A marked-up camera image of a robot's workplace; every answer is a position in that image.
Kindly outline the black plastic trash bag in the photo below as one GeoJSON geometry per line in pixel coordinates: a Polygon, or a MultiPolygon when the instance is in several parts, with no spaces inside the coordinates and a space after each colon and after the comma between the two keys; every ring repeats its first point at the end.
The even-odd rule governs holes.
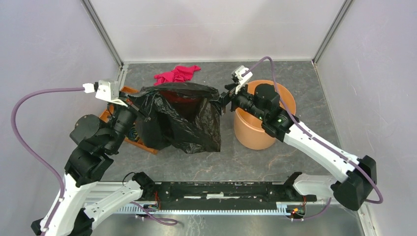
{"type": "Polygon", "coordinates": [[[164,83],[129,95],[143,116],[135,121],[145,146],[185,153],[221,150],[219,91],[196,83],[164,83]]]}

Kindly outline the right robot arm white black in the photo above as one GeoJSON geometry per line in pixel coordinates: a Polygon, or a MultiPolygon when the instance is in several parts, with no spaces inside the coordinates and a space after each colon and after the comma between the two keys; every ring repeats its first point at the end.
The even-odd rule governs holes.
{"type": "Polygon", "coordinates": [[[290,145],[329,171],[328,176],[294,173],[287,180],[284,195],[291,201],[302,195],[317,195],[336,199],[350,210],[359,210],[370,203],[370,193],[377,189],[376,161],[366,155],[359,158],[314,133],[296,116],[279,105],[280,95],[275,86],[259,84],[253,94],[247,86],[225,86],[221,105],[231,105],[231,111],[240,108],[261,121],[261,128],[269,136],[290,145]]]}

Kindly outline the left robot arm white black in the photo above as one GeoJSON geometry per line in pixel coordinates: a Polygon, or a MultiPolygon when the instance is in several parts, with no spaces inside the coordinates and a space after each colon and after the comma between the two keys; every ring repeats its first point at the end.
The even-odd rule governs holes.
{"type": "Polygon", "coordinates": [[[108,122],[95,115],[85,115],[76,122],[70,138],[77,147],[64,168],[65,187],[47,215],[32,222],[31,228],[37,236],[90,236],[100,223],[121,207],[154,196],[154,181],[140,172],[104,199],[90,206],[84,205],[89,193],[112,165],[110,156],[118,154],[138,118],[147,120],[148,116],[127,100],[127,106],[114,105],[114,114],[108,122]]]}

